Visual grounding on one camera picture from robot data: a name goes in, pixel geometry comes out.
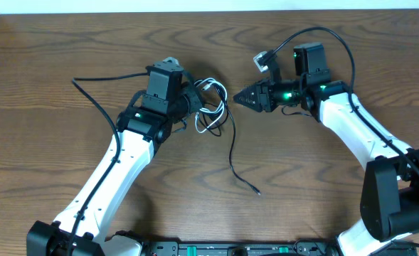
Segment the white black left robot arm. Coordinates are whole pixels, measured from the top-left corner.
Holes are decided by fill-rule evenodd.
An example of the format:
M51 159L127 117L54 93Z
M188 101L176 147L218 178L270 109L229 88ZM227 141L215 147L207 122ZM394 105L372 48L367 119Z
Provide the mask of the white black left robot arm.
M110 145L74 200L50 224L36 221L26 236L27 255L140 255L128 234L107 237L121 202L150 164L172 127L202 106L185 70L149 67L149 84L136 92L117 120L108 118Z

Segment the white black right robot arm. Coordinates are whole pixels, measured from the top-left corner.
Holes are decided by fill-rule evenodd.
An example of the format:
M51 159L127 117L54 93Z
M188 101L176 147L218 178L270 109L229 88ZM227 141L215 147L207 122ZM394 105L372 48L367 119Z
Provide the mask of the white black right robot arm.
M406 237L419 233L419 149L386 130L362 106L349 86L332 80L324 58L295 60L298 79L284 80L275 60L255 59L270 77L241 90L234 101L256 112L296 107L330 129L364 169L361 218L328 242L325 255L372 255L388 249L415 249Z

